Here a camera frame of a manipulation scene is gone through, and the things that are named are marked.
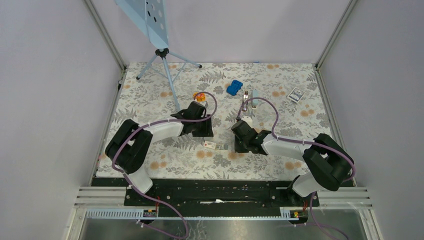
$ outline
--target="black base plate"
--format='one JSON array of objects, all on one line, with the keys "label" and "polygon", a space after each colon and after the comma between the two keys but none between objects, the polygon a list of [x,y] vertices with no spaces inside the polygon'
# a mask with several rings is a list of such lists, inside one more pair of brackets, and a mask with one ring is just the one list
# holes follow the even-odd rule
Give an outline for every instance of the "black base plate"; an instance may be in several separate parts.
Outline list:
[{"label": "black base plate", "polygon": [[[272,217],[281,215],[280,207],[303,207],[303,202],[293,205],[284,200],[285,189],[276,189],[287,187],[289,181],[152,180],[153,187],[147,195],[173,205],[185,217]],[[125,198],[125,206],[154,205],[133,189],[128,189],[126,195],[129,197]],[[217,199],[227,203],[201,203]],[[318,198],[313,206],[319,206]],[[159,207],[162,217],[177,217],[168,207],[162,204]]]}]

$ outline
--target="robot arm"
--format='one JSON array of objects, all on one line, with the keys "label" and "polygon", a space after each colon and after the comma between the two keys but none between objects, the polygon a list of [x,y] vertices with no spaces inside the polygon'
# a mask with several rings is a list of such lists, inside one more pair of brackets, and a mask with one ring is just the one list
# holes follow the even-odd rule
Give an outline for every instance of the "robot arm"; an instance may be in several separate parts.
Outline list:
[{"label": "robot arm", "polygon": [[[201,120],[209,116],[206,115],[205,112],[206,108],[202,104],[192,101],[187,109],[172,114],[169,120]],[[214,136],[211,118],[199,122],[176,122],[169,120],[164,123],[148,126],[139,131],[131,139],[133,143],[127,143],[116,159],[116,164],[143,193],[146,193],[153,185],[145,168],[142,167],[151,144],[163,139],[178,137],[189,133],[192,133],[194,137]],[[138,127],[138,123],[131,119],[124,121],[107,145],[105,149],[106,155],[110,159],[113,159],[121,145]]]},{"label": "robot arm", "polygon": [[[321,189],[337,191],[351,170],[349,163],[332,151],[311,144],[277,140],[272,136],[271,131],[262,130],[258,133],[243,120],[234,124],[231,130],[235,135],[234,148],[237,153],[252,152],[305,161],[310,172],[296,177],[289,187],[289,190],[293,190],[303,198]],[[314,139],[304,139],[303,141],[326,145],[340,151],[352,160],[327,134],[321,133]]]}]

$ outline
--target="orange object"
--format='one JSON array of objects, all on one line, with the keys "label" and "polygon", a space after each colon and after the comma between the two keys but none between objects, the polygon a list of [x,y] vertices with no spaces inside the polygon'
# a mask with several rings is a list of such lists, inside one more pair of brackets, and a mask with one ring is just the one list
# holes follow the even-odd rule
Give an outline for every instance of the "orange object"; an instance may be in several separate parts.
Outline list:
[{"label": "orange object", "polygon": [[197,92],[195,92],[193,94],[193,98],[196,98],[196,101],[198,101],[198,102],[206,101],[206,96],[205,96],[204,93],[200,93],[199,95],[197,95],[197,94],[198,94]]}]

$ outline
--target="floral tablecloth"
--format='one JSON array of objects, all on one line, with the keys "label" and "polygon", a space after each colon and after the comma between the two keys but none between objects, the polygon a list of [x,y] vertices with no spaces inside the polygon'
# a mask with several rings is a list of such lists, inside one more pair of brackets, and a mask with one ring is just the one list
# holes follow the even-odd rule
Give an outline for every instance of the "floral tablecloth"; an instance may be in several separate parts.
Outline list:
[{"label": "floral tablecloth", "polygon": [[[313,138],[319,133],[331,134],[321,93],[312,64],[268,63],[202,63],[199,69],[186,64],[174,83],[182,109],[189,106],[193,94],[208,91],[218,100],[218,110],[212,119],[213,138],[192,137],[191,134],[168,138],[152,144],[144,167],[152,178],[232,179],[232,180],[285,180],[308,171],[303,161],[284,156],[234,152],[234,135],[231,126],[242,103],[245,90],[258,91],[259,97],[270,100],[278,109],[278,135]],[[136,76],[145,63],[129,65],[123,89],[107,134],[106,144],[112,139],[122,122],[133,119],[139,124],[166,119],[176,112],[168,80],[152,69],[140,80]],[[172,76],[176,76],[182,63],[170,63]],[[163,70],[161,63],[153,67]],[[236,96],[226,88],[237,79],[243,83]],[[305,91],[299,103],[287,99],[294,88]],[[207,110],[211,113],[214,101],[206,96]],[[273,109],[259,102],[255,110],[242,113],[252,117],[257,131],[270,130],[275,120]],[[228,144],[228,150],[203,147],[204,140]],[[97,177],[122,177],[111,167],[112,161],[103,153],[98,158]]]}]

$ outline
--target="tripod leg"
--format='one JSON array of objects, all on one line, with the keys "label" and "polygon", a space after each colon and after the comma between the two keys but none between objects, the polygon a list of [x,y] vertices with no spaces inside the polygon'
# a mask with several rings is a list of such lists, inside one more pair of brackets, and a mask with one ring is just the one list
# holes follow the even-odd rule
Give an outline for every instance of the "tripod leg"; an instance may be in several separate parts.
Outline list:
[{"label": "tripod leg", "polygon": [[143,68],[143,70],[140,72],[140,74],[139,74],[139,75],[138,75],[135,79],[139,80],[139,79],[141,79],[141,78],[142,78],[142,75],[143,75],[143,74],[145,74],[145,72],[146,72],[146,70],[147,70],[148,68],[150,68],[150,66],[152,65],[153,61],[156,59],[156,57],[157,57],[157,55],[154,55],[154,56],[150,59],[150,61],[148,61],[147,65]]},{"label": "tripod leg", "polygon": [[196,62],[194,62],[194,61],[188,60],[187,58],[185,58],[185,57],[183,57],[183,56],[181,56],[181,55],[179,55],[179,54],[176,54],[175,52],[169,51],[169,54],[171,54],[172,56],[177,57],[177,58],[179,58],[179,59],[181,59],[181,60],[184,60],[184,61],[186,61],[187,63],[191,63],[191,64],[193,64],[194,66],[198,67],[199,69],[201,69],[201,68],[202,68],[202,65],[200,65],[200,64],[198,64],[198,63],[196,63]]},{"label": "tripod leg", "polygon": [[166,75],[168,76],[169,86],[171,87],[173,99],[175,101],[176,111],[179,112],[181,110],[180,109],[180,104],[178,103],[177,94],[175,93],[175,89],[174,89],[174,83],[172,81],[170,69],[168,68],[168,61],[167,61],[167,59],[165,57],[162,57],[162,62],[163,62],[163,66],[165,67]]}]

